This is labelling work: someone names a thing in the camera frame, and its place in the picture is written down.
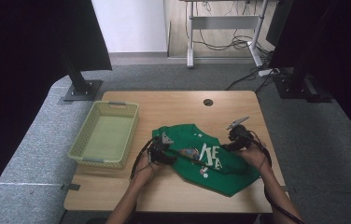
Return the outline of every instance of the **human arm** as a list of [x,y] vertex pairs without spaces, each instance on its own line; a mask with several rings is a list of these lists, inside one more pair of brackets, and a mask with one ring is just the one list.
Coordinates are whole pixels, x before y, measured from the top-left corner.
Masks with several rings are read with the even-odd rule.
[[[256,167],[260,171],[263,184],[265,185],[266,191],[272,198],[272,200],[280,207],[291,213],[294,217],[297,217],[299,220],[302,220],[302,217],[298,213],[298,210],[278,183],[274,175],[274,171],[270,166],[265,154],[263,154],[262,150],[257,145],[250,144],[248,149],[239,150],[236,153],[242,158],[244,158],[246,162]],[[292,219],[285,216],[273,206],[272,210],[274,214],[275,223],[295,223]]]
[[141,156],[141,160],[136,166],[129,187],[126,189],[125,194],[109,216],[106,224],[120,224],[127,220],[137,204],[138,195],[161,168],[162,165],[148,163],[147,152]]

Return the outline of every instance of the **gray carpet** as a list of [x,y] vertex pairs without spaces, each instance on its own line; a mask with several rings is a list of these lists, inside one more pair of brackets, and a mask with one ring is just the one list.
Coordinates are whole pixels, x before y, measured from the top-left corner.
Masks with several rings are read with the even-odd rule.
[[[83,73],[102,79],[106,91],[223,91],[250,73],[253,64],[197,63],[116,65]],[[256,77],[231,88],[254,91]],[[59,105],[71,81],[64,77],[48,93],[34,123],[0,178],[0,223],[57,223],[76,168],[67,158],[92,102]],[[258,93],[260,107],[292,201],[306,223],[351,223],[351,122],[340,106],[279,98],[273,83]],[[85,223],[107,212],[68,212],[63,223]]]

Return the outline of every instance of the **plastic basket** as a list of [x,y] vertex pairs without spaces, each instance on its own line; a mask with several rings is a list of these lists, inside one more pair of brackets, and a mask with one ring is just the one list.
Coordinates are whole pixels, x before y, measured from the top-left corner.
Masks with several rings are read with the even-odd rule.
[[68,157],[79,164],[123,169],[137,122],[137,104],[94,102]]

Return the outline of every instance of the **green t-shirt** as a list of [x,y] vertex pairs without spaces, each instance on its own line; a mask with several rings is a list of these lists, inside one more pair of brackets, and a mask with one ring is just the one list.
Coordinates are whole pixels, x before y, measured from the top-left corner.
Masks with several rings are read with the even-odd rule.
[[174,142],[165,152],[177,156],[172,167],[193,184],[231,197],[260,177],[257,169],[223,149],[218,139],[194,124],[163,126],[152,131],[152,136],[162,133]]

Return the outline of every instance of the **black stand base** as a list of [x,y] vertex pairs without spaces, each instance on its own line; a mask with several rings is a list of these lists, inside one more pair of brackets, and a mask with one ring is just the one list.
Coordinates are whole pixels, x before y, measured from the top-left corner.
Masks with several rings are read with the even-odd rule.
[[102,82],[102,80],[86,80],[86,83],[89,85],[89,88],[86,92],[79,92],[75,89],[74,85],[71,85],[63,100],[66,102],[93,101],[96,98],[96,94]]
[[330,103],[333,99],[312,76],[306,76],[299,88],[293,87],[289,77],[282,74],[274,77],[274,84],[283,99],[306,99],[309,103]]

